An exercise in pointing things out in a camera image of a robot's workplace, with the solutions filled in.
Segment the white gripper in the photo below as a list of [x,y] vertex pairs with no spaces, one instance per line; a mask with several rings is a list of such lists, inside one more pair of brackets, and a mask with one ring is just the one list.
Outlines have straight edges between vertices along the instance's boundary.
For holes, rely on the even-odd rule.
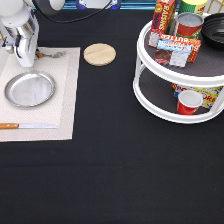
[[13,51],[23,67],[32,67],[37,49],[39,24],[32,9],[21,9],[14,15],[2,16],[1,22],[14,39]]

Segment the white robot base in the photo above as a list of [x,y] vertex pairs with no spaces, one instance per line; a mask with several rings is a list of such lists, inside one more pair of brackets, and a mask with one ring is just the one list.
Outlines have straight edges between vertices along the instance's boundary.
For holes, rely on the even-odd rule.
[[76,0],[78,9],[119,9],[121,0]]

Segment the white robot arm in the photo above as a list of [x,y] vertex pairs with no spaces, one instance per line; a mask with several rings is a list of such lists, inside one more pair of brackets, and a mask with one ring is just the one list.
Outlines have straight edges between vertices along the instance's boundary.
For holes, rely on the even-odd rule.
[[0,48],[15,54],[23,67],[32,67],[39,34],[34,8],[53,15],[64,4],[65,0],[0,0]]

